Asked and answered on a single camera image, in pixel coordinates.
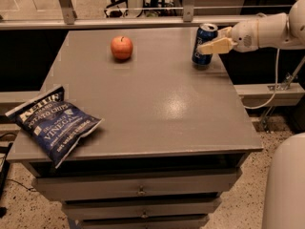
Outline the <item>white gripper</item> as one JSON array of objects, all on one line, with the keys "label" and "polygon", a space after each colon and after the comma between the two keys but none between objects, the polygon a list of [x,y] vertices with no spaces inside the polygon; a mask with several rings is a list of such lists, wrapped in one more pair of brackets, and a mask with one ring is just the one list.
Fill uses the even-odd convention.
[{"label": "white gripper", "polygon": [[258,49],[258,20],[247,20],[233,27],[218,30],[216,38],[199,45],[201,54],[228,53],[232,49],[237,52],[253,52]]}]

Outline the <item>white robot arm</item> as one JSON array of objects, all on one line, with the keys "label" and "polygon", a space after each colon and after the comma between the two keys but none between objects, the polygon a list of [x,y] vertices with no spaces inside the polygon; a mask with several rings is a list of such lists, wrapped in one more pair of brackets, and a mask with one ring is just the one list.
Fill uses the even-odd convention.
[{"label": "white robot arm", "polygon": [[201,54],[253,52],[260,48],[305,48],[305,0],[296,1],[289,13],[256,17],[219,30],[215,39],[197,47]]}]

